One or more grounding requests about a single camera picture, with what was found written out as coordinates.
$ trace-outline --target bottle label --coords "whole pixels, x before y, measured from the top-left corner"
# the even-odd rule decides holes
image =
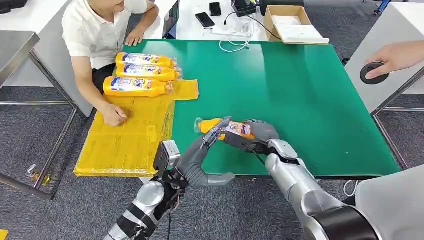
[[[123,73],[129,76],[142,76],[145,74],[160,75],[162,73],[162,67],[152,65],[127,64],[123,68]]]
[[[124,53],[122,61],[126,64],[157,64],[159,57],[152,54]]]
[[[142,78],[114,77],[110,89],[112,91],[149,90],[152,80]]]
[[[229,122],[229,125],[225,129],[228,132],[232,132],[237,135],[250,135],[251,134],[251,126],[240,123],[240,122]]]

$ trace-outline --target gray carpet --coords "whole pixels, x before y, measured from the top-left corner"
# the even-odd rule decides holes
[[[349,57],[377,20],[375,4],[360,0],[310,0],[312,23],[330,38],[340,58]],[[2,88],[0,97],[57,99],[54,89]],[[404,96],[398,105],[419,105]],[[70,113],[65,106],[0,108],[0,171],[30,183],[25,170],[44,163]],[[424,113],[384,112],[381,119],[410,167],[424,163]],[[52,183],[43,187],[56,197],[44,201],[0,184],[0,229],[8,240],[101,239],[134,199],[137,178],[79,177],[73,174],[93,117],[76,117],[51,166]],[[345,181],[324,180],[325,190],[343,199]],[[190,189],[172,214],[172,240],[299,240],[293,210],[271,179],[236,179],[223,188]],[[152,236],[166,239],[168,219]]]

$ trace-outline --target mobile phone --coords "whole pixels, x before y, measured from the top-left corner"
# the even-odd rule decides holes
[[[215,26],[214,21],[206,14],[206,12],[201,12],[195,15],[197,20],[201,23],[204,28],[210,28]]]
[[[221,16],[221,5],[219,2],[209,3],[209,9],[211,17]]]

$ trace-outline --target human hand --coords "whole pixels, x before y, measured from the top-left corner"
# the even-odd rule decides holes
[[[127,119],[125,112],[118,106],[108,103],[99,112],[103,115],[104,123],[116,127]]]
[[[382,62],[378,67],[365,75],[366,79],[374,79],[394,71],[408,69],[424,61],[424,41],[407,41],[393,43],[371,55],[365,64]]]
[[[132,32],[128,35],[125,41],[125,45],[137,46],[137,44],[141,44],[143,41],[143,37],[145,35],[145,30],[141,27],[136,27]]]

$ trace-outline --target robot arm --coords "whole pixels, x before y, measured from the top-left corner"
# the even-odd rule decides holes
[[[205,135],[196,138],[183,156],[175,141],[160,142],[153,163],[157,173],[141,187],[137,197],[103,240],[146,240],[163,216],[177,208],[189,185],[223,186],[229,183],[234,174],[209,175],[203,172],[201,166],[230,120],[229,117],[224,118]]]
[[[279,139],[274,127],[249,120],[254,140],[225,129],[224,118],[208,133],[199,136],[183,156],[173,140],[158,146],[153,167],[157,174],[138,191],[104,240],[148,239],[159,221],[178,206],[188,186],[223,186],[235,176],[208,175],[202,162],[210,147],[225,133],[224,142],[242,151],[266,155],[264,165],[285,199],[292,205],[307,240],[381,240],[376,228],[357,208],[346,205],[325,192],[308,171],[292,146]]]

